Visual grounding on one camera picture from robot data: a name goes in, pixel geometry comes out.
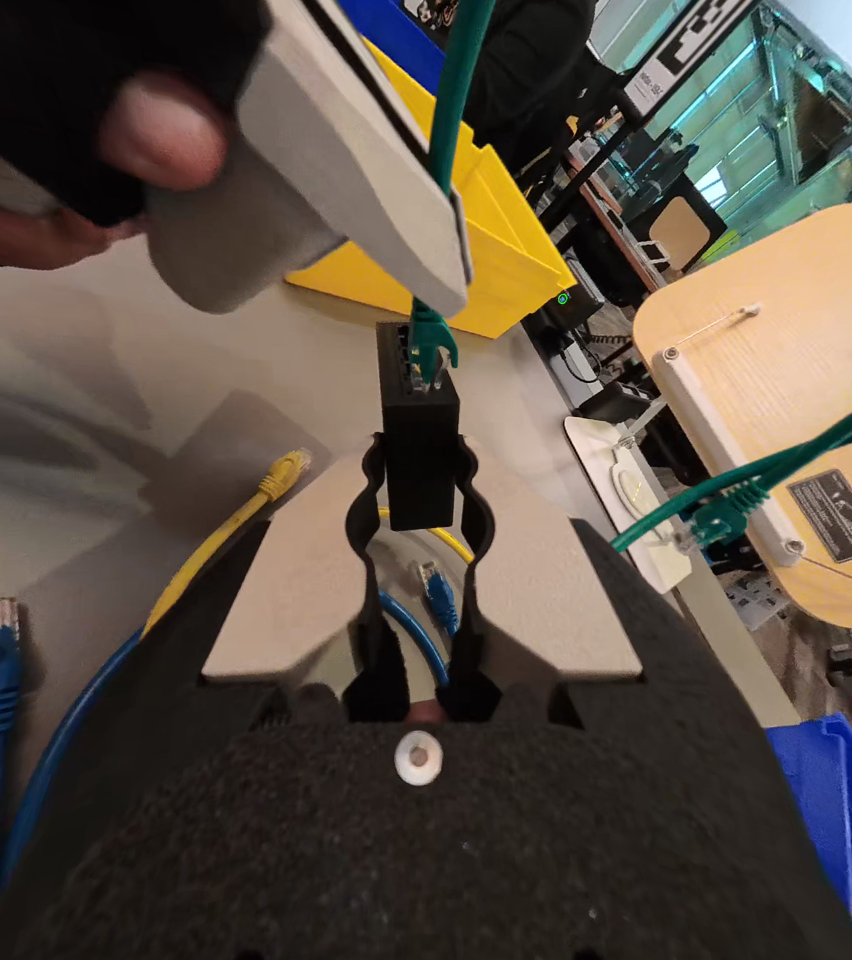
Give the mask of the black chair with wooden seat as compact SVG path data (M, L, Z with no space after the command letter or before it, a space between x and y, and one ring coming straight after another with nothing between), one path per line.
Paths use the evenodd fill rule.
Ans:
M622 219L660 273L682 273L727 231L719 213L684 177L662 195L653 197L649 189L626 199Z

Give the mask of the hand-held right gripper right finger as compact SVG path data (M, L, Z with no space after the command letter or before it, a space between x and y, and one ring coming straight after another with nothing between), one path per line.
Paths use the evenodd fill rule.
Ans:
M640 660L569 517L460 436L460 530L473 553L460 632L495 685L633 681Z

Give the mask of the black ethernet switch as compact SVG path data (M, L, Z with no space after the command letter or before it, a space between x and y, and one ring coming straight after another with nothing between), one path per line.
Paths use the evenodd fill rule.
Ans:
M387 505L400 532L452 524L459 437L452 378L441 369L427 385L408 340L407 322L376 325Z

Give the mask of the person's left hand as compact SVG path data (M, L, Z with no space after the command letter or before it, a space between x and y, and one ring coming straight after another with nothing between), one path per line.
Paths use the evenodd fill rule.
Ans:
M174 191L215 179L227 158L229 118L182 78L146 71L126 81L104 114L96 151L108 166ZM0 208L0 267L55 271L138 234L139 218L99 226L70 209L28 217Z

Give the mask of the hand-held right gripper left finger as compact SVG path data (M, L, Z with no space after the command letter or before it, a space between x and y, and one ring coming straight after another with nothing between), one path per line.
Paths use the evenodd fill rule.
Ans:
M210 683L300 685L340 635L360 668L384 655L368 547L381 526L382 436L333 462L275 511L202 667Z

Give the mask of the glass enclosure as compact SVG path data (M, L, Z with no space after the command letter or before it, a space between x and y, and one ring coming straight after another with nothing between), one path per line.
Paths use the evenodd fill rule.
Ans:
M720 50L730 64L689 116L689 177L752 241L852 203L852 73L777 2L759 2Z

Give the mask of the framed marker sign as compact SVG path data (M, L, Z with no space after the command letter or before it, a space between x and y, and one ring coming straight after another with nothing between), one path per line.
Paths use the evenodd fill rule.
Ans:
M756 1L696 1L684 8L626 75L620 109L641 126L755 7Z

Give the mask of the wooden board with white rail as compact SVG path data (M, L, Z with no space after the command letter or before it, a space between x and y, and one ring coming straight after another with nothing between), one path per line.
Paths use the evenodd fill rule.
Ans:
M852 413L852 203L651 294L633 339L709 475L815 438ZM852 444L775 486L745 531L797 606L852 628Z

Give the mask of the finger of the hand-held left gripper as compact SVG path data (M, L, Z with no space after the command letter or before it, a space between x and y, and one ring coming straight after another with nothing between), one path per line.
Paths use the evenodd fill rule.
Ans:
M348 242L445 314L467 302L462 203L336 2L258 2L264 38L236 100L221 172L149 188L147 246L186 304L225 314Z

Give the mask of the yellow plastic bin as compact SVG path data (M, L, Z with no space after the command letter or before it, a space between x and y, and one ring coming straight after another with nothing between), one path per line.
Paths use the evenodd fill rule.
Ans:
M490 146L478 147L465 123L459 127L453 186L464 207L474 278L467 306L447 324L496 339L575 279L500 157ZM286 281L402 316L411 307L411 294L354 243L288 274Z

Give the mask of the black power bank with screen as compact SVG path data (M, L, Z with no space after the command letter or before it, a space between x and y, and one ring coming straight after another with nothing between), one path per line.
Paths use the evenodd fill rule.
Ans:
M529 335L538 335L544 330L562 334L573 334L576 330L589 333L590 319L605 305L606 301L601 295L576 283L530 313L522 320L522 324Z

